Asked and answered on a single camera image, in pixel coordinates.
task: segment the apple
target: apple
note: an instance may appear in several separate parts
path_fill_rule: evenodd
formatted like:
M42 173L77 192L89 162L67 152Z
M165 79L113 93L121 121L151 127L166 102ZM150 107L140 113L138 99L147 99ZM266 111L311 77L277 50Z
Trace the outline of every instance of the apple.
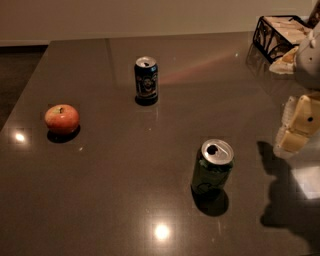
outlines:
M67 104L59 104L48 109L44 121L54 134L68 135L74 132L79 126L78 111Z

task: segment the dark floor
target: dark floor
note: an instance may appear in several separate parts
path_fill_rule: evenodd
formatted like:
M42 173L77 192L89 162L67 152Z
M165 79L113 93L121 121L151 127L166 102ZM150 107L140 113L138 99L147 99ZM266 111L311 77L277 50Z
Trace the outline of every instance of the dark floor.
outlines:
M0 47L0 130L47 46Z

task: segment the table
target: table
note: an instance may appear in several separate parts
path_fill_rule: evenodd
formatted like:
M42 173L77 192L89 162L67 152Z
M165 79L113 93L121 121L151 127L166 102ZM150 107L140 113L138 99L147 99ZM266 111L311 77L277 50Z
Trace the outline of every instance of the table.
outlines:
M283 104L306 89L270 74L252 35L52 42L0 134L0 254L319 252L320 208L293 172L319 150L272 155ZM147 107L134 100L144 55L159 64L159 101ZM66 143L50 141L43 120L60 103L81 119ZM235 167L222 199L199 204L190 182L210 138L231 145Z

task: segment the soda can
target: soda can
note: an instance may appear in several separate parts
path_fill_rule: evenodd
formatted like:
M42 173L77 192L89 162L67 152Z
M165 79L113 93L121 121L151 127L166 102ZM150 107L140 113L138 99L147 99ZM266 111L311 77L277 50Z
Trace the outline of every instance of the soda can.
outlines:
M154 58L144 56L134 66L136 79L136 102L152 105L158 101L158 65Z
M231 146L218 139L208 140L198 150L193 178L192 191L196 195L214 198L221 191L234 165Z

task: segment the wall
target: wall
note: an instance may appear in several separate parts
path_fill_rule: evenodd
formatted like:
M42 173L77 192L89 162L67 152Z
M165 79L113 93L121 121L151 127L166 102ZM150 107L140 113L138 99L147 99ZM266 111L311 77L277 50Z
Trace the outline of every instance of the wall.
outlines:
M0 45L252 31L261 15L308 16L316 0L1 0Z

